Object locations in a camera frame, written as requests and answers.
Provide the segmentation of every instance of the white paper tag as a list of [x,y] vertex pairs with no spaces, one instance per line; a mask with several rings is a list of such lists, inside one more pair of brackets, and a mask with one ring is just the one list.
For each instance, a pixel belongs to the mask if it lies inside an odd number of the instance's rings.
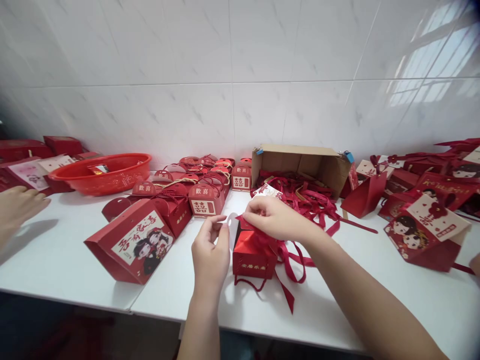
[[239,221],[236,219],[238,214],[232,212],[228,218],[226,219],[226,223],[228,224],[228,230],[230,232],[230,239],[228,240],[228,244],[230,246],[230,250],[234,250],[235,246],[235,238],[237,237],[237,231],[239,228]]
[[261,187],[259,187],[257,190],[253,192],[253,197],[256,196],[270,196],[272,198],[282,198],[282,195],[284,193],[281,191],[278,191],[277,189],[271,187],[268,184],[263,184]]

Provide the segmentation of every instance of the red plastic basket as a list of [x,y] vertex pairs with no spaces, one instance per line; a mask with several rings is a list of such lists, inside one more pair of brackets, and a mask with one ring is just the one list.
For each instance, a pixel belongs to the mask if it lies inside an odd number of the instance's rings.
[[[102,196],[131,189],[150,176],[152,157],[144,153],[125,153],[96,157],[66,165],[52,171],[53,180],[66,182],[84,195]],[[89,166],[105,164],[110,172],[95,175]]]

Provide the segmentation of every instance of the cardboard box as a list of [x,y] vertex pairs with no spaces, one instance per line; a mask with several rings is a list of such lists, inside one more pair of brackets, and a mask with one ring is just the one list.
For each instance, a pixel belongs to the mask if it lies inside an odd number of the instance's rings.
[[251,154],[252,189],[259,187],[260,170],[269,172],[296,172],[306,174],[333,189],[332,198],[337,200],[349,177],[350,161],[345,155],[327,147],[262,144]]
[[51,158],[54,153],[43,142],[31,139],[0,140],[0,160],[15,162],[30,157]]
[[67,154],[69,156],[82,154],[82,143],[70,136],[44,136],[43,141],[53,150],[55,155]]
[[142,199],[84,243],[115,280],[143,285],[174,241],[154,203]]

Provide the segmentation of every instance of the red box with cartoon couple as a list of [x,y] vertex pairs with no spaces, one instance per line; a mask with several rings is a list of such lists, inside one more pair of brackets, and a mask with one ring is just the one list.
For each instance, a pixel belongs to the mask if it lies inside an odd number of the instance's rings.
[[384,230],[406,262],[448,272],[470,226],[468,221],[423,194],[402,209]]
[[174,241],[154,202],[142,199],[84,243],[115,280],[143,285]]

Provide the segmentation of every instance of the human hand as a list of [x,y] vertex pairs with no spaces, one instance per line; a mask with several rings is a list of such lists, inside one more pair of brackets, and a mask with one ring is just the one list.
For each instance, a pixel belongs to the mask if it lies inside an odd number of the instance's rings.
[[218,301],[230,266],[229,227],[225,215],[208,217],[191,245],[195,271],[194,293]]
[[50,199],[38,190],[15,186],[0,192],[0,240],[8,241],[28,219],[50,204]]
[[246,206],[243,218],[271,237],[300,244],[325,232],[276,197],[256,196]]

